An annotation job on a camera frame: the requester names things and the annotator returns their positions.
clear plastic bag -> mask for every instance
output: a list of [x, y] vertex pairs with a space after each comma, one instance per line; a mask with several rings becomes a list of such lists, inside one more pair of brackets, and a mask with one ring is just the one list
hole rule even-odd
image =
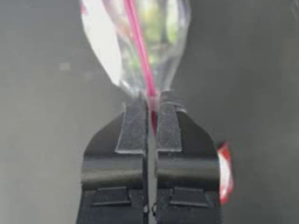
[[[133, 4], [137, 21], [127, 4]], [[136, 96], [148, 90], [147, 77], [156, 95], [168, 90], [191, 22], [188, 0], [81, 0], [81, 19], [90, 47], [114, 85]], [[132, 21], [139, 23], [145, 49], [136, 43], [140, 33]], [[145, 70], [145, 60], [151, 71]]]

gray background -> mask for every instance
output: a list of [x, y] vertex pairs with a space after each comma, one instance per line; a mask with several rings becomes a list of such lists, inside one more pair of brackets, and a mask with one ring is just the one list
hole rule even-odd
[[[288, 0], [193, 0], [173, 89], [236, 189], [224, 223], [297, 223], [299, 23]], [[74, 0], [0, 2], [0, 223], [72, 224], [81, 153], [128, 100], [89, 50]]]

plastic bag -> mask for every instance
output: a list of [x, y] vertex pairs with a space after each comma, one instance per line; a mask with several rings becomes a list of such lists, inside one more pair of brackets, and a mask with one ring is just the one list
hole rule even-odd
[[81, 20], [114, 85], [132, 96], [140, 92], [159, 95], [168, 90], [191, 22], [188, 0], [81, 0]]

plastic wrap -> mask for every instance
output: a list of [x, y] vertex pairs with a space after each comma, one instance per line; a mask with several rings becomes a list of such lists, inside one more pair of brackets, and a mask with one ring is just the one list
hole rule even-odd
[[132, 96], [168, 90], [191, 22], [188, 1], [81, 0], [81, 19], [92, 50], [114, 85]]

black plastic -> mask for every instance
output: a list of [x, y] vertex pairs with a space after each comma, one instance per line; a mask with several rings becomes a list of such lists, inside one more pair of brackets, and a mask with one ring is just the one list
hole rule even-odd
[[145, 155], [147, 106], [139, 97], [88, 144], [77, 224], [147, 223]]
[[172, 93], [157, 109], [156, 203], [148, 207], [148, 111], [140, 96], [93, 136], [81, 168], [77, 224], [220, 223], [220, 165], [207, 132]]
[[172, 93], [157, 110], [157, 224], [220, 223], [220, 165], [207, 132]]

